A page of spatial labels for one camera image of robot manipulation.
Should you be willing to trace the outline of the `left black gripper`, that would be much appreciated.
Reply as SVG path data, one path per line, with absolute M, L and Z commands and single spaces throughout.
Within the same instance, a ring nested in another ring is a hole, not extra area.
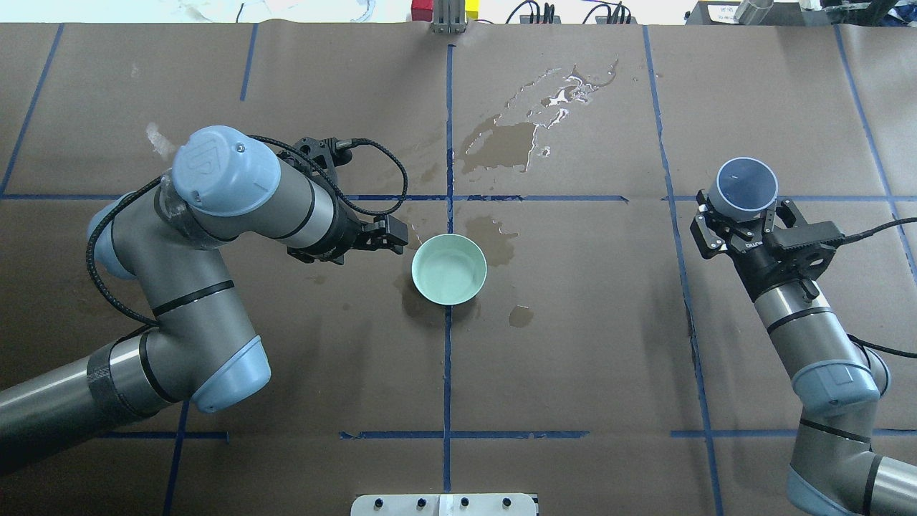
M 408 229 L 402 220 L 390 214 L 381 214 L 376 216 L 373 222 L 364 222 L 351 208 L 336 208 L 330 229 L 316 244 L 304 248 L 287 247 L 286 254 L 307 264 L 344 264 L 343 256 L 351 249 L 387 249 L 394 254 L 403 255 L 404 246 L 407 244 Z

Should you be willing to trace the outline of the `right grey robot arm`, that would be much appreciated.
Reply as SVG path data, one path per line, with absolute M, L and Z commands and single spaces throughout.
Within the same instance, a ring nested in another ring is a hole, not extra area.
M 913 515 L 915 467 L 873 450 L 878 404 L 891 374 L 877 349 L 844 331 L 817 285 L 846 236 L 806 222 L 792 199 L 750 220 L 729 218 L 704 191 L 692 238 L 703 258 L 731 259 L 802 403 L 786 481 L 792 505 L 812 515 Z

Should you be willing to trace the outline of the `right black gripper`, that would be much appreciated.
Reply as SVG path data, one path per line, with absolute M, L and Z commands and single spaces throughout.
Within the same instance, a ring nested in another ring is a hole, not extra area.
M 717 233 L 718 214 L 700 204 L 690 225 L 701 258 L 727 254 L 752 301 L 780 285 L 819 279 L 845 238 L 835 222 L 807 224 L 789 197 L 767 208 L 764 220 L 724 223 L 730 233 L 727 239 Z

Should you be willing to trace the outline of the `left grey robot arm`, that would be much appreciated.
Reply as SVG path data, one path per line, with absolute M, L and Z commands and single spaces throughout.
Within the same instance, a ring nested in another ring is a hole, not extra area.
M 402 254 L 393 209 L 366 210 L 335 168 L 369 138 L 295 145 L 232 127 L 200 128 L 170 170 L 92 219 L 85 261 L 96 290 L 140 329 L 2 392 L 2 474 L 161 409 L 212 414 L 263 388 L 271 366 L 220 247 L 252 232 L 301 262 L 342 264 L 351 249 Z

